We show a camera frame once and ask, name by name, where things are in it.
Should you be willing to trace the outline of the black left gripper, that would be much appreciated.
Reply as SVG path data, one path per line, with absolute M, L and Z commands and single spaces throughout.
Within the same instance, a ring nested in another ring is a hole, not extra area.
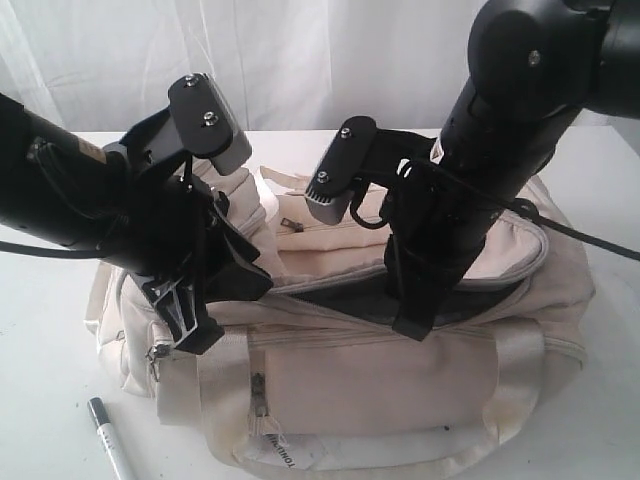
M 260 252 L 226 218 L 224 175 L 211 164 L 138 185 L 123 219 L 101 243 L 102 261 L 143 278 L 142 293 L 169 327 L 177 350 L 202 355 L 223 336 L 209 316 L 201 284 L 209 275 L 209 301 L 255 301 L 272 287 L 254 262 Z

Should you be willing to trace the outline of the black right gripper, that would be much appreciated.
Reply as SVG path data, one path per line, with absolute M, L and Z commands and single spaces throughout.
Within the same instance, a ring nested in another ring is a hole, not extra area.
M 423 341 L 500 216 L 500 173 L 491 163 L 449 158 L 435 164 L 403 156 L 383 166 L 387 291 L 399 300 L 391 328 Z

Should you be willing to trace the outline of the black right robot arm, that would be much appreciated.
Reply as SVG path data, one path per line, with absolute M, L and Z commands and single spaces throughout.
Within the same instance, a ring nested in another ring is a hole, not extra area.
M 468 81 L 440 132 L 443 157 L 413 157 L 391 191 L 392 327 L 415 340 L 579 113 L 638 117 L 639 5 L 489 1 L 467 58 Z

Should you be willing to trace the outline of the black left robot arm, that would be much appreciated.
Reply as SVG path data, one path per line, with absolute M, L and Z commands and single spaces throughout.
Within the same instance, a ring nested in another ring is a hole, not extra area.
M 212 89 L 172 91 L 169 104 L 98 148 L 1 100 L 1 222 L 49 242 L 9 253 L 101 259 L 124 269 L 168 326 L 177 349 L 206 352 L 223 336 L 212 302 L 252 301 L 272 285 L 258 250 L 229 220 L 228 195 L 194 171 L 230 174 L 232 122 Z

